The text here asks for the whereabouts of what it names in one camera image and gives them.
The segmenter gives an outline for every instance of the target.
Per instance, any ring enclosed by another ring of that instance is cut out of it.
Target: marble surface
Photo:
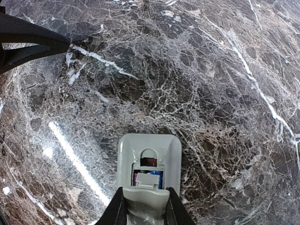
[[[180,197],[198,225],[299,223],[299,0],[2,5],[73,40],[0,76],[12,225],[94,224],[126,133],[180,138]]]

